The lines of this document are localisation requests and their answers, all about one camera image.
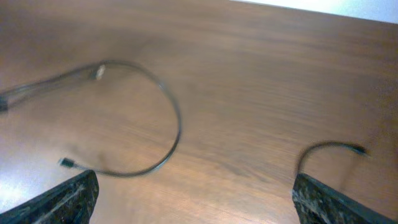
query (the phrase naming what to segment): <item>wooden table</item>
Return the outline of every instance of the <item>wooden table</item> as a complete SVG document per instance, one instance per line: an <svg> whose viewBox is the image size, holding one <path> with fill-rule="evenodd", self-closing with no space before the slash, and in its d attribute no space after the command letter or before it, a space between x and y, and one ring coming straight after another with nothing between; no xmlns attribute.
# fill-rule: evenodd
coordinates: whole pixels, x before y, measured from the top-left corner
<svg viewBox="0 0 398 224"><path fill-rule="evenodd" d="M398 209L398 25L229 1L0 3L0 89L104 58L140 62L175 93L183 137L166 165L99 176L92 223L298 223L305 171L390 218ZM0 116L0 212L79 171L61 157L129 171L175 135L170 105L137 74L33 98Z"/></svg>

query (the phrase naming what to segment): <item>black cable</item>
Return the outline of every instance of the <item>black cable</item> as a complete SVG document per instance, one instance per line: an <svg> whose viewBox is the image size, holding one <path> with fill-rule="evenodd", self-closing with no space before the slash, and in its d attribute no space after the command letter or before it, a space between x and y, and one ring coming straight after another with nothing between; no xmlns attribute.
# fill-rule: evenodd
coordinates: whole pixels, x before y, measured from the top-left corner
<svg viewBox="0 0 398 224"><path fill-rule="evenodd" d="M367 155L367 150L360 146L359 144L355 143L350 143L350 142L339 142L339 141L325 141L325 142L320 142L316 143L303 151L301 153L300 157L298 158L297 162L297 167L296 167L296 175L299 174L302 170L302 167L304 165L305 160L309 157L311 153L313 153L316 150L323 149L325 147L343 147L345 149L349 149L359 155L366 156Z"/></svg>
<svg viewBox="0 0 398 224"><path fill-rule="evenodd" d="M83 170L91 169L99 174L108 175L108 176L112 176L112 177L136 177L139 175L148 174L154 170L161 168L170 159L172 154L175 152L178 142L180 141L181 134L182 134L182 117L181 117L180 107L177 103L177 100L175 99L173 94L169 91L169 89L165 86L165 84L159 78L157 78L152 72L150 72L149 70L147 70L146 68L144 68L142 65L140 65L138 63L127 62L127 61L123 61L123 60L103 60L103 61L100 61L97 63L91 63L89 65L85 65L85 66L76 68L70 72L63 73L56 77L50 78L48 80L44 80L44 81L40 81L40 82L28 84L28 85L17 86L15 88L12 88L10 90L0 93L0 112L9 110L10 108L12 108L13 106L17 105L18 103L24 101L25 99L27 99L30 96L29 94L27 94L27 96L25 96L24 93L29 93L30 91L32 91L31 92L31 95L32 95L33 93L37 94L38 92L43 92L48 89L54 88L54 86L57 86L58 83L65 81L67 78L81 76L79 73L84 70L96 71L94 76L93 76L93 74L91 74L90 76L87 77L87 79L92 79L92 78L100 79L102 76L102 73L104 72L103 71L104 66L111 67L114 65L115 66L123 66L126 68L130 68L132 70L138 70L138 71L142 72L148 79L150 79L151 81L156 83L159 86L160 90L163 92L163 94L169 99L169 101L171 102L173 109L175 111L175 115L177 117L177 123L178 123L177 124L177 135L175 137L172 147L170 148L168 153L166 153L166 155L163 158L161 158L161 160L156 162L154 165L152 165L146 169L142 169L142 170L135 171L135 172L116 172L116 171L111 171L111 170L92 169L92 168L88 168L88 167L79 165L79 164L75 163L75 161L73 161L69 158L61 159L60 165L69 167L69 168L76 168L76 169L83 169Z"/></svg>

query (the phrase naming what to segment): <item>curved cable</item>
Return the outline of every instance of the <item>curved cable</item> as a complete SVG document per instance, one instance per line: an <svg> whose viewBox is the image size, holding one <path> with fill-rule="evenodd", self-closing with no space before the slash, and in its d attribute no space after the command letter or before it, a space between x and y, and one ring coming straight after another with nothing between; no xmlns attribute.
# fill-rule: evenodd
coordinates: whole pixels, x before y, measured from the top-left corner
<svg viewBox="0 0 398 224"><path fill-rule="evenodd" d="M103 60L97 63L91 63L89 65L84 65L82 67L76 68L70 72L63 73L61 75L58 75L56 77L50 78L48 80L28 84L28 85L21 85L17 86L15 88L12 88L10 90L4 91L0 93L0 111L7 111L10 108L14 107L18 103L21 103L22 101L26 100L30 95L37 94L38 92L43 92L45 90L49 90L54 88L54 86L57 86L60 82L63 82L65 80L69 80L69 78L73 77L80 77L81 75L79 72L84 71L84 70L95 70L96 76L90 76L87 77L87 79L100 79L104 70L104 66L123 66L126 68L130 68L132 70L138 70L142 72L149 80L152 82L156 83L162 93L167 97L167 99L171 102L173 109L175 111L175 115L177 117L177 135L175 137L174 143L172 144L172 147L169 149L168 153L161 158L158 162L156 162L154 165L142 169L139 171L134 171L134 172L116 172L116 171L111 171L111 170L101 170L101 169L92 169L88 168L82 165L79 165L75 163L75 161L69 159L69 158L63 158L60 159L60 165L69 167L69 168L76 168L76 169L83 169L83 170L94 170L95 172L103 175L108 175L112 177L136 177L144 174L148 174L154 170L157 170L161 168L172 156L172 154L175 152L178 142L180 141L181 134L182 134L182 117L181 117L181 112L180 112L180 107L177 103L177 100L173 96L173 94L170 92L170 90L166 87L164 82L162 82L157 76L155 76L152 72L150 72L148 69L143 67L142 65L136 63L136 62L127 62L123 60Z"/></svg>
<svg viewBox="0 0 398 224"><path fill-rule="evenodd" d="M362 156L367 156L367 150L360 146L359 144L355 143L350 143L350 142L339 142L339 141L325 141L325 142L320 142L316 143L304 150L303 153L301 153L300 157L298 158L297 166L296 166L296 172L295 174L301 173L301 170L303 168L304 162L308 159L309 155L316 150L323 149L325 147L343 147L345 149L349 149L359 155Z"/></svg>

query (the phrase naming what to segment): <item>cable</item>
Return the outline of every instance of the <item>cable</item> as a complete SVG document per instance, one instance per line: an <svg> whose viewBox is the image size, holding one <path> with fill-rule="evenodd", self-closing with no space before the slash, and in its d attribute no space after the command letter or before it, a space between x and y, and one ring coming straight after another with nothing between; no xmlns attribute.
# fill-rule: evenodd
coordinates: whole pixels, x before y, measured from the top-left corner
<svg viewBox="0 0 398 224"><path fill-rule="evenodd" d="M343 148L349 149L359 155L367 156L367 150L364 147L360 146L359 144L349 143L349 142L339 142L339 141L320 142L320 143L316 143L316 144L306 148L306 150L304 150L304 152L301 153L300 157L298 158L295 174L298 175L299 173L301 173L304 162L307 160L308 156L311 153L313 153L316 150L323 149L325 147L332 147L332 146L343 147Z"/></svg>
<svg viewBox="0 0 398 224"><path fill-rule="evenodd" d="M182 117L181 117L181 112L180 112L180 107L177 103L177 100L173 96L173 94L169 91L169 89L166 87L166 85L159 79L157 78L152 72L150 72L148 69L144 68L142 65L135 63L135 62L127 62L123 60L103 60L97 63L91 63L89 65L84 65L82 67L76 68L70 72L63 73L61 75L58 75L56 77L50 78L48 80L28 84L28 85L21 85L17 86L15 88L12 88L10 90L4 91L0 93L0 112L8 111L10 108L14 107L18 103L21 103L22 101L26 100L29 96L32 94L37 94L43 91L46 91L48 89L54 88L54 86L57 86L62 81L69 80L70 78L78 78L80 75L81 71L84 70L94 70L95 73L92 73L90 76L87 77L87 79L101 79L104 69L112 66L123 66L126 68L130 68L132 70L138 70L142 72L149 80L152 82L156 83L162 93L169 99L171 102L173 109L175 111L175 115L177 117L177 135L175 137L174 143L168 153L161 158L158 162L156 162L154 165L142 169L139 171L135 172L116 172L116 171L111 171L111 170L101 170L101 169L92 169L88 168L82 165L77 164L74 160L69 159L69 158L63 158L60 159L60 165L68 168L75 168L75 169L82 169L82 170L94 170L96 173L103 174L103 175L108 175L112 177L136 177L144 174L148 174L154 170L160 169L172 156L172 154L175 152L178 142L180 141L181 134L182 134Z"/></svg>

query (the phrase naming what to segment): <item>wooden surface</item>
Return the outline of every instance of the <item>wooden surface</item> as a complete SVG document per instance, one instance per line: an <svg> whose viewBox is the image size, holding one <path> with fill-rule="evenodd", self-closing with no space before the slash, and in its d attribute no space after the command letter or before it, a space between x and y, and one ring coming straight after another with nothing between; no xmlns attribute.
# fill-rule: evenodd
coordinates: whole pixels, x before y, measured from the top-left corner
<svg viewBox="0 0 398 224"><path fill-rule="evenodd" d="M390 218L398 214L398 26L210 1L2 1L0 89L104 58L142 63L175 93L183 138L166 165L99 176L92 223L298 223L290 190L305 171ZM140 169L175 135L156 86L123 70L0 116L0 212L79 173Z"/></svg>

